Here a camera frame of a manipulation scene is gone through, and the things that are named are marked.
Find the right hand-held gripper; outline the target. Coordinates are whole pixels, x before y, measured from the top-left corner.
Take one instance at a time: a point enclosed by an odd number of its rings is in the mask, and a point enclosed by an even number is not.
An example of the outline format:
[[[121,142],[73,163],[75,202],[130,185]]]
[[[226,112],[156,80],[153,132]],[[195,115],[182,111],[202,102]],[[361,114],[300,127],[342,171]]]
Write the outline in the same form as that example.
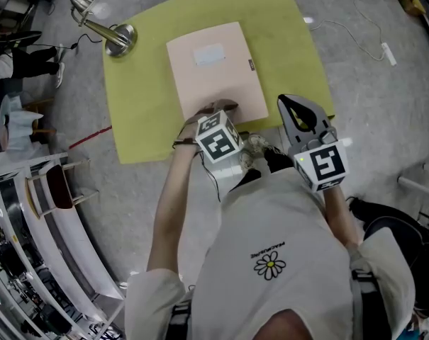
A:
[[[278,95],[277,107],[290,144],[288,155],[311,192],[339,185],[350,173],[347,155],[323,108],[286,94]]]

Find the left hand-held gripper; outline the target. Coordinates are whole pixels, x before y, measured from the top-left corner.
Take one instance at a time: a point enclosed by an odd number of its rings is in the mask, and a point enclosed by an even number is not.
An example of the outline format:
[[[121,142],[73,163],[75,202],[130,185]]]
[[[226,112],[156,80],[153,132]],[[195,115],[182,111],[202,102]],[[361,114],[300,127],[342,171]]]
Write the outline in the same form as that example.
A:
[[[218,112],[198,120],[195,140],[210,162],[216,164],[237,154],[244,142],[225,113],[238,108],[235,101],[218,99],[211,102],[208,108]]]

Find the person's left hand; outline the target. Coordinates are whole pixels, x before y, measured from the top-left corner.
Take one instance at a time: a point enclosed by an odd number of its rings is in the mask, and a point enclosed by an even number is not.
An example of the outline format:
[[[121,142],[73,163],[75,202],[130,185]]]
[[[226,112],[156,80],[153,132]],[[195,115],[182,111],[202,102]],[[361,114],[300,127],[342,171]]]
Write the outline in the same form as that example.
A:
[[[198,121],[201,118],[208,118],[214,114],[214,111],[210,111],[209,108],[202,108],[194,116],[189,118],[185,123],[177,139],[174,141],[176,146],[178,145],[197,145],[195,137],[198,127]]]

